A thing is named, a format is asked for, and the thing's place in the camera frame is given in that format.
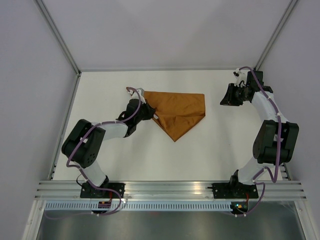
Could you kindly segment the brown cloth napkin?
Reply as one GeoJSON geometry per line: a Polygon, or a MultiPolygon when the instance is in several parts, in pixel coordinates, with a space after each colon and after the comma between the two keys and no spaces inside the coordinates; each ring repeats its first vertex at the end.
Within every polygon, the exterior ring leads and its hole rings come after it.
{"type": "Polygon", "coordinates": [[[203,93],[145,91],[144,98],[156,109],[153,121],[174,141],[195,127],[206,116],[203,93]]]}

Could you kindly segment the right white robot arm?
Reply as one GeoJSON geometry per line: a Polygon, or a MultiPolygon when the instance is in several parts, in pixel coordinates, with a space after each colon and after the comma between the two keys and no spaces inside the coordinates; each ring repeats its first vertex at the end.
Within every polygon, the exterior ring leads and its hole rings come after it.
{"type": "Polygon", "coordinates": [[[273,183],[277,182],[280,165],[293,157],[299,126],[282,114],[274,91],[264,84],[262,71],[244,66],[237,68],[233,75],[236,81],[228,85],[220,105],[239,107],[250,102],[261,119],[252,158],[233,174],[228,185],[229,194],[239,198],[246,192],[246,186],[254,185],[264,172],[268,172],[273,183]]]}

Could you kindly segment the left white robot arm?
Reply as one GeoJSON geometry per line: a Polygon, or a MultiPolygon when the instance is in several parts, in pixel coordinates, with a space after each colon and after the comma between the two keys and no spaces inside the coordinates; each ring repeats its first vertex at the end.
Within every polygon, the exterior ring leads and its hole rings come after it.
{"type": "Polygon", "coordinates": [[[102,143],[129,137],[141,121],[151,120],[155,113],[156,109],[147,100],[131,99],[114,121],[94,124],[80,119],[61,147],[62,154],[67,157],[66,166],[80,171],[94,195],[106,197],[109,179],[97,161],[102,143]]]}

